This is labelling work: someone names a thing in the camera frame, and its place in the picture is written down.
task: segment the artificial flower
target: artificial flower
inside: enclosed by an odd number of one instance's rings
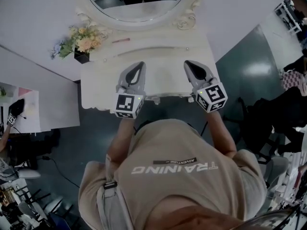
[[[71,32],[71,36],[74,35],[77,31],[78,31],[78,28],[74,27],[74,26],[71,26],[69,28],[70,32]]]
[[[54,59],[56,56],[55,56],[55,54],[54,53],[50,53],[50,58],[51,59]]]
[[[85,33],[85,31],[86,31],[86,29],[85,29],[84,27],[79,28],[79,33],[80,33],[80,34]]]
[[[79,46],[78,50],[80,52],[85,52],[85,51],[89,50],[92,46],[92,41],[88,37],[85,37],[83,39],[78,39],[76,41],[76,43],[77,43],[77,46]]]
[[[97,37],[95,37],[95,41],[97,41],[97,42],[101,42],[101,36],[97,36]]]
[[[92,46],[93,46],[94,48],[98,48],[100,45],[101,45],[101,42],[100,42],[100,41],[93,41],[93,42],[92,42]]]
[[[61,45],[60,44],[56,44],[54,46],[54,53],[58,54],[61,50]]]

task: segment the wrist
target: wrist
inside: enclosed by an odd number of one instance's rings
[[[123,118],[120,122],[121,125],[134,126],[135,119]]]
[[[15,117],[13,114],[10,113],[9,117],[8,117],[7,125],[13,126],[16,122],[16,119],[17,119],[17,117]]]
[[[206,113],[207,117],[215,117],[217,115],[219,115],[218,111],[213,111],[213,112]]]

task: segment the white wall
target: white wall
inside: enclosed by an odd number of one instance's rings
[[[0,82],[39,91],[42,131],[80,125],[77,84],[0,47]]]
[[[81,64],[73,55],[51,60],[48,50],[79,23],[74,0],[0,0],[0,45],[73,81]]]
[[[199,27],[207,28],[215,61],[240,42],[282,1],[203,0],[197,10],[197,21]]]
[[[203,0],[198,27],[207,28],[216,61],[283,0]],[[0,44],[71,80],[80,79],[73,56],[51,60],[48,49],[79,23],[74,0],[0,0]]]

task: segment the white desk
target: white desk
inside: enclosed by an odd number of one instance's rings
[[[189,46],[192,39],[188,35],[187,32],[185,40]],[[138,49],[140,41],[134,44],[131,40],[122,44],[126,45],[125,48],[133,50],[128,53],[108,57],[106,61],[104,57],[111,54],[108,49],[90,56],[95,61],[84,64],[81,71],[83,108],[113,109],[115,87],[120,73],[139,61],[146,63],[145,91],[149,99],[156,96],[190,96],[192,85],[183,68],[185,60],[195,60],[207,65],[218,78],[208,40],[202,35],[199,35],[199,38],[200,46],[189,50],[175,47]]]
[[[40,128],[39,118],[39,93],[38,91],[30,91],[19,96],[19,88],[16,87],[14,95],[8,103],[3,104],[3,122],[4,128],[7,126],[9,107],[14,102],[24,99],[24,112],[18,117],[14,127],[19,130],[20,133],[38,133],[42,132]],[[16,129],[11,128],[10,133],[19,133]]]

